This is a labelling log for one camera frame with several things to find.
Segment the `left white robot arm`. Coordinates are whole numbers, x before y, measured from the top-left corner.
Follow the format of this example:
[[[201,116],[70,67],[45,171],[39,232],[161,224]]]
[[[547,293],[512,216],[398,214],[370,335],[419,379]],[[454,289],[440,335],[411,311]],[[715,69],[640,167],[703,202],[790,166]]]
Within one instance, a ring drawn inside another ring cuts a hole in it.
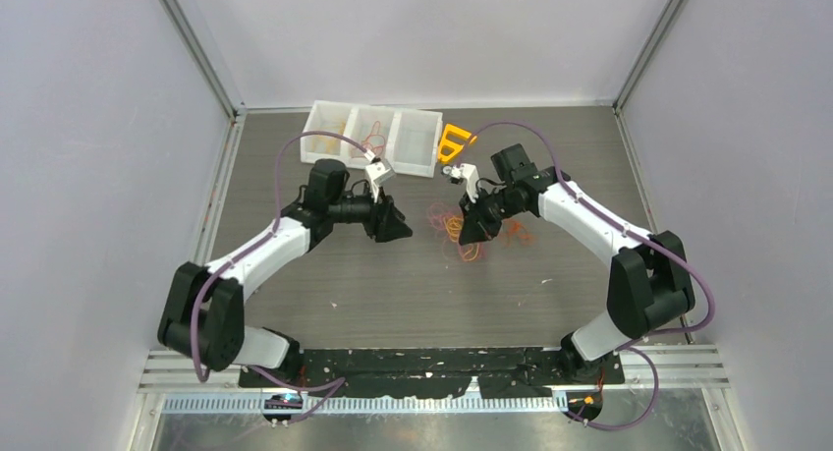
[[[376,158],[364,178],[351,184],[336,159],[313,164],[298,195],[275,219],[233,252],[208,264],[188,261],[174,273],[157,337],[193,362],[204,382],[231,365],[259,366],[279,386],[293,384],[302,370],[297,340],[265,327],[248,326],[245,304],[291,261],[316,248],[338,224],[360,224],[376,243],[409,238],[413,231],[382,185],[395,172]]]

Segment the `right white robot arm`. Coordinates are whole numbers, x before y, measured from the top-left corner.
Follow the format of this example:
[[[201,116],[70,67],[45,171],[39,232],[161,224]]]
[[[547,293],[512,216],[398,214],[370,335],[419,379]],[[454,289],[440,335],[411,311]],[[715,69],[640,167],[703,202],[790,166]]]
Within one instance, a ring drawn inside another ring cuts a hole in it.
[[[556,354],[565,378],[586,382],[603,359],[695,306],[682,240],[670,231],[652,234],[596,204],[555,167],[538,168],[521,144],[491,157],[498,182],[482,187],[475,165],[446,166],[443,173],[465,186],[460,200],[462,246],[494,239],[504,221],[530,213],[565,230],[608,269],[604,310],[566,335]]]

